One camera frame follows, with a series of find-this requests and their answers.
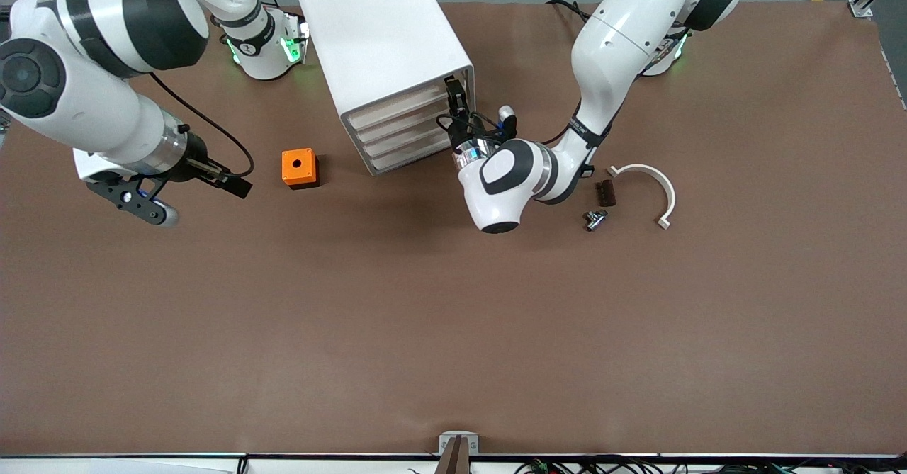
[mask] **white c-shaped bracket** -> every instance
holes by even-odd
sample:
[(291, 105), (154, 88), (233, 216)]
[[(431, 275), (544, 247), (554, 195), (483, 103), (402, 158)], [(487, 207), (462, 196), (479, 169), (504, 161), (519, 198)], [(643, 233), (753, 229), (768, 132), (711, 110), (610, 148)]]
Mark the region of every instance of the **white c-shaped bracket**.
[(677, 193), (674, 192), (674, 186), (671, 184), (671, 180), (668, 180), (664, 173), (658, 171), (654, 167), (645, 164), (630, 164), (625, 165), (621, 169), (616, 167), (609, 167), (608, 173), (612, 176), (618, 176), (621, 173), (626, 173), (626, 171), (642, 171), (642, 173), (649, 174), (658, 180), (658, 183), (665, 188), (665, 193), (667, 194), (667, 210), (658, 218), (658, 225), (664, 229), (667, 229), (668, 226), (671, 226), (671, 223), (667, 221), (667, 217), (671, 215), (671, 212), (674, 212), (674, 204), (677, 202)]

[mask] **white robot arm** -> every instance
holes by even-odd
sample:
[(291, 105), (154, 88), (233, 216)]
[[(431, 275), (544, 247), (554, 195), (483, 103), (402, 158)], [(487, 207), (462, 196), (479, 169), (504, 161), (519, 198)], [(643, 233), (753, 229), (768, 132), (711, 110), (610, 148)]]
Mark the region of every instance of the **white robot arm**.
[[(529, 200), (555, 205), (567, 199), (577, 180), (592, 171), (590, 161), (639, 74), (663, 72), (682, 40), (678, 33), (711, 28), (738, 1), (603, 0), (573, 45), (580, 107), (554, 148), (512, 138), (515, 118), (509, 120), (511, 132), (497, 140), (470, 135), (466, 122), (452, 122), (453, 158), (475, 225), (489, 234), (508, 232), (519, 225)], [(468, 118), (453, 103), (451, 115)], [(500, 116), (505, 125), (512, 110), (505, 106)]]
[[(279, 77), (295, 63), (281, 40), (293, 37), (283, 12), (258, 0), (200, 1), (223, 16), (231, 39), (253, 47), (241, 61), (250, 76)], [(0, 45), (0, 106), (72, 147), (77, 173), (95, 193), (162, 226), (178, 217), (157, 198), (168, 181), (198, 178), (249, 193), (245, 174), (208, 158), (188, 125), (126, 83), (201, 58), (208, 23), (197, 0), (18, 0), (10, 27)], [(144, 180), (152, 190), (142, 190)]]

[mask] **orange block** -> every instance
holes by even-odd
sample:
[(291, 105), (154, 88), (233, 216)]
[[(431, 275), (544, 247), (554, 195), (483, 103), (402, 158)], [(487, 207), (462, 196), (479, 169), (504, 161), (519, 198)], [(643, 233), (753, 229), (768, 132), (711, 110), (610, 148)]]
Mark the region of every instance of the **orange block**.
[(291, 189), (318, 187), (318, 158), (311, 148), (286, 150), (281, 159), (281, 173), (284, 183)]

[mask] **green led light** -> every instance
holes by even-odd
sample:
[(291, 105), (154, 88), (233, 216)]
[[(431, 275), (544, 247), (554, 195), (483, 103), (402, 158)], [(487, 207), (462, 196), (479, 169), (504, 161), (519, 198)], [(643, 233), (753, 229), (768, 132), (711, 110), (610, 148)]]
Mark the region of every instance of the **green led light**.
[(295, 48), (298, 44), (285, 38), (281, 38), (281, 42), (283, 43), (284, 52), (286, 53), (286, 59), (291, 63), (299, 61), (299, 51)]
[(230, 52), (233, 53), (233, 62), (236, 63), (236, 64), (240, 64), (240, 57), (238, 57), (238, 56), (236, 55), (236, 48), (233, 47), (233, 42), (230, 42), (230, 39), (229, 39), (229, 38), (227, 39), (227, 47), (229, 47), (229, 48), (230, 48)]
[(680, 55), (683, 53), (683, 45), (687, 42), (687, 36), (689, 35), (684, 35), (683, 38), (680, 39), (680, 44), (677, 44), (677, 54), (674, 55), (674, 60), (680, 57)]

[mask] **metal connector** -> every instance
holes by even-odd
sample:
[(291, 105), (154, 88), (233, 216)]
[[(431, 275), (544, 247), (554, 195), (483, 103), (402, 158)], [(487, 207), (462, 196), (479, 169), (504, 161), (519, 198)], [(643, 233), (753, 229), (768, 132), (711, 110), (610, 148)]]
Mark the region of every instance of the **metal connector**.
[(583, 219), (586, 219), (586, 231), (594, 232), (599, 229), (599, 226), (605, 222), (605, 219), (608, 218), (608, 212), (606, 210), (591, 210), (586, 212), (583, 215)]
[(438, 454), (443, 455), (444, 449), (447, 449), (447, 443), (453, 441), (457, 436), (463, 437), (463, 447), (466, 448), (469, 456), (479, 454), (479, 434), (471, 431), (445, 431), (438, 436)]
[(856, 0), (847, 0), (847, 5), (851, 9), (851, 13), (855, 18), (872, 18), (872, 9), (869, 5), (864, 5), (864, 7), (859, 7), (856, 5)]
[(460, 171), (467, 165), (491, 157), (497, 150), (495, 145), (485, 141), (485, 139), (470, 139), (462, 142), (456, 150), (453, 151), (453, 161), (456, 163), (457, 171)]

